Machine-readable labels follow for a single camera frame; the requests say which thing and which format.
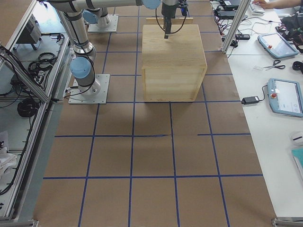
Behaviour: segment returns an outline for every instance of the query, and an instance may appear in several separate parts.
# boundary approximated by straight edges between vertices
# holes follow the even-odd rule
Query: white table
[[[279,21],[273,10],[266,10],[262,18]],[[276,25],[277,23],[255,24],[254,30],[270,33],[275,31]],[[294,61],[303,60],[300,54],[291,59],[281,59],[281,63],[286,66],[284,70],[254,69],[256,65],[269,66],[274,60],[258,43],[257,37],[258,35],[254,34],[249,41],[240,40],[239,46],[228,59],[240,98],[259,96],[262,99],[261,88],[270,78],[294,80],[303,88],[302,73],[292,69]],[[303,131],[303,120],[273,113],[267,94],[264,101],[256,105],[243,106],[243,109],[277,217],[303,217],[303,180],[291,155],[291,149],[297,147],[290,140],[292,132]]]

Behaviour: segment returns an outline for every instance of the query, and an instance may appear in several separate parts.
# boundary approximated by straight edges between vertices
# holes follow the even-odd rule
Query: scissors
[[[263,67],[263,68],[266,69],[266,70],[270,70],[272,68],[276,68],[276,69],[280,69],[280,70],[285,69],[285,65],[277,65],[279,63],[281,63],[280,60],[274,60],[273,65],[266,66],[266,67]]]

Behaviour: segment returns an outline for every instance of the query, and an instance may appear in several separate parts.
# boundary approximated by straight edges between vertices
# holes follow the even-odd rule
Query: person's hand
[[[266,2],[265,0],[253,0],[252,3],[256,4],[258,6],[261,6],[264,9],[272,9],[272,7],[270,6],[270,4],[268,2]]]

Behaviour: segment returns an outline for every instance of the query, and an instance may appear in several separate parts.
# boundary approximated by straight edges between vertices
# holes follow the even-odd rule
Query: grid of blue tape
[[[198,3],[198,2],[207,2],[209,1],[194,1],[192,3]],[[212,17],[212,16],[196,16],[195,17]],[[229,216],[228,216],[228,209],[226,206],[226,201],[225,201],[225,196],[224,196],[224,190],[222,186],[222,177],[258,177],[258,176],[263,176],[262,174],[243,174],[243,175],[222,175],[220,174],[220,168],[219,168],[219,163],[217,159],[217,153],[216,153],[216,148],[214,144],[214,136],[241,136],[241,135],[250,135],[250,133],[213,133],[212,132],[212,126],[210,122],[210,116],[208,112],[208,103],[230,103],[230,102],[240,102],[240,100],[225,100],[225,101],[207,101],[206,95],[205,95],[205,90],[202,85],[202,91],[203,91],[203,96],[204,96],[204,101],[194,101],[191,103],[205,103],[206,106],[206,113],[207,113],[207,118],[208,118],[208,124],[210,128],[210,133],[209,134],[198,134],[198,136],[211,136],[212,139],[212,144],[213,144],[213,149],[214,149],[214,157],[215,157],[215,162],[216,162],[216,168],[217,168],[217,175],[177,175],[176,174],[176,161],[175,161],[175,150],[174,150],[174,133],[173,133],[173,124],[172,124],[172,108],[171,104],[175,102],[168,102],[169,103],[169,112],[170,112],[170,126],[171,126],[171,135],[153,135],[153,136],[136,136],[134,135],[134,118],[135,118],[135,104],[137,103],[144,103],[144,102],[136,102],[135,97],[136,97],[136,82],[137,82],[137,76],[140,76],[140,74],[137,74],[137,64],[138,64],[138,39],[139,39],[139,19],[140,17],[146,17],[146,16],[140,16],[140,8],[138,8],[138,16],[124,16],[124,17],[137,17],[138,19],[138,25],[137,25],[137,32],[133,34],[137,34],[137,47],[136,51],[133,53],[136,53],[136,66],[135,66],[135,74],[131,75],[111,75],[111,76],[135,76],[135,84],[134,84],[134,101],[133,102],[108,102],[108,103],[132,103],[133,104],[133,128],[132,128],[132,135],[96,135],[96,126],[97,126],[97,121],[98,121],[98,113],[99,113],[99,108],[100,105],[97,107],[97,113],[96,113],[96,118],[95,118],[95,124],[94,124],[94,130],[92,135],[60,135],[60,136],[55,136],[58,138],[64,138],[64,137],[91,137],[92,142],[91,142],[91,147],[90,147],[90,153],[89,153],[89,162],[88,162],[88,167],[87,167],[87,172],[86,176],[75,176],[75,177],[44,177],[45,180],[54,180],[54,179],[85,179],[85,184],[84,184],[84,190],[83,190],[83,197],[82,197],[82,202],[81,202],[81,209],[80,209],[80,215],[79,215],[79,221],[78,221],[78,227],[81,226],[81,220],[82,220],[82,213],[83,213],[83,206],[84,206],[84,201],[85,201],[85,195],[86,195],[86,188],[87,188],[87,182],[89,179],[130,179],[130,185],[129,185],[129,210],[128,210],[128,227],[131,226],[131,208],[132,208],[132,183],[133,179],[149,179],[149,178],[173,178],[174,183],[175,183],[175,197],[176,197],[176,213],[177,213],[177,224],[178,227],[181,226],[180,224],[180,219],[179,219],[179,208],[178,208],[178,186],[177,186],[177,179],[178,178],[206,178],[206,177],[216,177],[219,179],[220,183],[220,189],[221,189],[221,195],[222,195],[222,201],[224,205],[224,211],[225,211],[225,216],[226,216],[226,222],[227,226],[230,227],[230,222],[229,222]],[[131,32],[117,32],[118,34],[131,34]],[[219,32],[201,32],[201,33],[219,33]],[[99,52],[99,53],[105,53],[105,60],[104,60],[104,65],[103,65],[103,71],[104,73],[104,68],[106,65],[106,60],[107,60],[107,54],[110,52],[108,51],[109,48],[109,43],[111,39],[111,34],[109,35],[108,43],[107,43],[107,50],[105,52]],[[208,76],[224,76],[224,75],[232,75],[230,73],[223,73],[223,74],[206,74]],[[174,175],[173,176],[133,176],[133,154],[134,154],[134,138],[135,137],[159,137],[159,136],[171,136],[172,137],[172,156],[173,156],[173,168],[174,168]],[[91,156],[92,156],[92,151],[93,151],[93,145],[94,145],[94,140],[96,137],[131,137],[132,138],[132,146],[131,146],[131,168],[130,168],[130,176],[89,176],[89,168],[90,168],[90,162],[91,162]]]

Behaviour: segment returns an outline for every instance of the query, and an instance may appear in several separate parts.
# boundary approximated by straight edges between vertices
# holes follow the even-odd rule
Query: black power adapter
[[[241,103],[243,105],[249,105],[260,102],[260,99],[258,96],[251,96],[251,97],[245,97],[241,100]]]
[[[235,35],[237,40],[249,40],[250,39],[250,35],[249,34],[236,34]]]
[[[233,18],[235,17],[236,15],[236,11],[223,11],[223,10],[220,10],[217,12],[217,17],[220,19],[220,20],[233,20]]]

